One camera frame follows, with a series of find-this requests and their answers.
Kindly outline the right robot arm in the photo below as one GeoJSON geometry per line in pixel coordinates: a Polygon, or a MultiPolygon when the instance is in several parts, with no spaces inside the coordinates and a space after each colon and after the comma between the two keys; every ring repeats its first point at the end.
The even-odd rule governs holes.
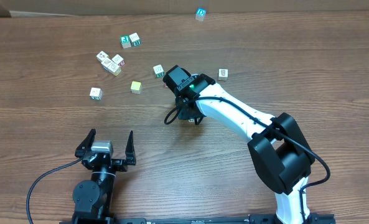
{"type": "Polygon", "coordinates": [[[315,159],[292,116],[260,112],[231,96],[211,77],[191,75],[177,65],[163,81],[175,95],[176,118],[199,124],[211,117],[247,143],[257,175],[275,193],[277,221],[307,223],[310,211],[304,189],[315,159]]]}

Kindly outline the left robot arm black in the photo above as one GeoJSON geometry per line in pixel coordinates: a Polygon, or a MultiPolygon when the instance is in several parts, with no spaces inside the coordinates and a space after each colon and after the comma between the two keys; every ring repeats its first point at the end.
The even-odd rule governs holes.
{"type": "Polygon", "coordinates": [[[129,134],[124,159],[114,159],[112,142],[96,141],[95,135],[96,130],[91,129],[75,150],[75,157],[91,171],[91,179],[79,182],[73,190],[72,223],[118,223],[110,212],[116,173],[136,165],[133,132],[129,134]]]}

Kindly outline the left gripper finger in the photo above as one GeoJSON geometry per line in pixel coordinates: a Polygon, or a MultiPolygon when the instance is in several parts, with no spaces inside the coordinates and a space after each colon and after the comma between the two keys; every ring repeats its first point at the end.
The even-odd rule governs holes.
{"type": "Polygon", "coordinates": [[[87,137],[76,148],[75,157],[81,158],[86,154],[87,151],[90,150],[95,140],[95,135],[96,135],[96,129],[91,129],[87,137]]]}
{"type": "Polygon", "coordinates": [[[136,165],[136,153],[135,153],[135,150],[134,150],[133,131],[131,131],[130,134],[129,134],[129,138],[128,138],[126,149],[125,149],[125,155],[126,155],[127,165],[135,166],[136,165]]]}

